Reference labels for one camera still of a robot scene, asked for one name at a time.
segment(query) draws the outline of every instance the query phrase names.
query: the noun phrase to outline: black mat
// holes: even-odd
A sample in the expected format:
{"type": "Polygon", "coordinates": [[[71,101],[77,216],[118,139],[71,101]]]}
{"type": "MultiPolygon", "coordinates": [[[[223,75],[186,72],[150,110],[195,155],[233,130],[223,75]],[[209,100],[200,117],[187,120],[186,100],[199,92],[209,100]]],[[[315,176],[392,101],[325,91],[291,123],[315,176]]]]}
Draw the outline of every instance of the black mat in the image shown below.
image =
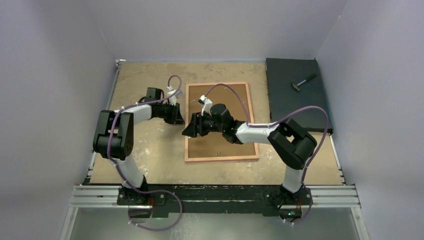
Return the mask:
{"type": "MultiPolygon", "coordinates": [[[[278,121],[299,108],[315,105],[327,112],[328,131],[333,132],[323,79],[316,60],[267,58],[266,78],[271,121],[278,121]],[[299,83],[311,74],[317,74],[317,77],[299,86],[300,91],[293,88],[292,82],[299,83]]],[[[304,111],[294,119],[308,131],[324,131],[324,116],[319,110],[304,111]]]]}

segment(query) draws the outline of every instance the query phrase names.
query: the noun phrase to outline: white wall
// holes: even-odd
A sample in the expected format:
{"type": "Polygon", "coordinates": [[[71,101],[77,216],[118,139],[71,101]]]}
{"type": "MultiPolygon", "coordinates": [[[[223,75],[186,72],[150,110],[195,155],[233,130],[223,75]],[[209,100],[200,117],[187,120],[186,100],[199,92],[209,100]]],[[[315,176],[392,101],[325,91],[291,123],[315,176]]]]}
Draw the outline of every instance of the white wall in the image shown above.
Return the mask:
{"type": "Polygon", "coordinates": [[[350,0],[317,57],[372,239],[424,239],[424,1],[350,0]]]}
{"type": "Polygon", "coordinates": [[[116,59],[313,59],[347,0],[88,0],[116,59]]]}
{"type": "Polygon", "coordinates": [[[1,239],[58,239],[114,59],[82,0],[0,6],[1,239]]]}

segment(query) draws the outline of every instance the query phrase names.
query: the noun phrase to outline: wooden table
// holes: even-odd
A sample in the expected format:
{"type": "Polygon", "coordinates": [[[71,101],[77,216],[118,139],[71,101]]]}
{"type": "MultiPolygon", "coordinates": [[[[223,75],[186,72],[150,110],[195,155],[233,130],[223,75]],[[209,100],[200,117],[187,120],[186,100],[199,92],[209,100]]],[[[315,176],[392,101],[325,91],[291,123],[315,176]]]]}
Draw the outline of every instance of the wooden table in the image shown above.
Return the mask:
{"type": "MultiPolygon", "coordinates": [[[[270,122],[264,63],[125,62],[116,83],[110,109],[115,110],[133,104],[146,94],[147,87],[166,91],[167,80],[174,74],[182,78],[183,90],[186,89],[187,83],[248,82],[255,122],[270,122]]],[[[173,80],[171,84],[176,87],[178,81],[173,80]]],[[[184,116],[185,97],[177,101],[181,104],[184,116]]],[[[185,163],[184,136],[181,135],[183,129],[182,125],[168,125],[159,118],[134,126],[132,154],[138,169],[146,175],[148,183],[264,185],[282,183],[286,166],[268,144],[258,145],[260,157],[257,162],[185,163]]],[[[322,133],[312,135],[319,142],[322,133]]],[[[97,154],[90,182],[115,184],[120,183],[121,179],[115,168],[97,154]]],[[[305,183],[342,184],[328,137],[310,165],[305,183]]]]}

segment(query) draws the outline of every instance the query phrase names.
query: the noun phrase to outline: hammer head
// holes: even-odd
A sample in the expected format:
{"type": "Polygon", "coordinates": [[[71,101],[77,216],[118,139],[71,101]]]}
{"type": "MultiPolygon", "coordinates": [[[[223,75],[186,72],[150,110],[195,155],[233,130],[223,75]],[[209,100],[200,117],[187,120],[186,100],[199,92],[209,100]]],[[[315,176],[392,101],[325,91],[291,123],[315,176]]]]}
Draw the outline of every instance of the hammer head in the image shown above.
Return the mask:
{"type": "Polygon", "coordinates": [[[291,85],[293,86],[294,89],[296,89],[298,92],[301,90],[298,85],[294,82],[291,82],[291,85]]]}

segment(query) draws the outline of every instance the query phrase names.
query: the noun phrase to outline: wooden tray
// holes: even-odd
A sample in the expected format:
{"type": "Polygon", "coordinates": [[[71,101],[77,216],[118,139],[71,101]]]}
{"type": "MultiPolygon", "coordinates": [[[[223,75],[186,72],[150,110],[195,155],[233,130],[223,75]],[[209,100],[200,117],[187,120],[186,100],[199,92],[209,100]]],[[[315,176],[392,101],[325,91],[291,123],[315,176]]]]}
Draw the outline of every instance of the wooden tray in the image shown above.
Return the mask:
{"type": "MultiPolygon", "coordinates": [[[[250,122],[254,122],[249,85],[246,82],[225,83],[233,88],[246,105],[250,122]]],[[[202,107],[198,103],[216,83],[189,83],[185,90],[185,126],[190,123],[192,113],[200,112],[202,107]]],[[[246,116],[236,95],[224,86],[215,87],[207,96],[214,104],[225,104],[235,120],[245,121],[246,116]]],[[[203,137],[185,137],[185,162],[254,162],[259,160],[257,143],[231,144],[219,132],[210,132],[203,137]]]]}

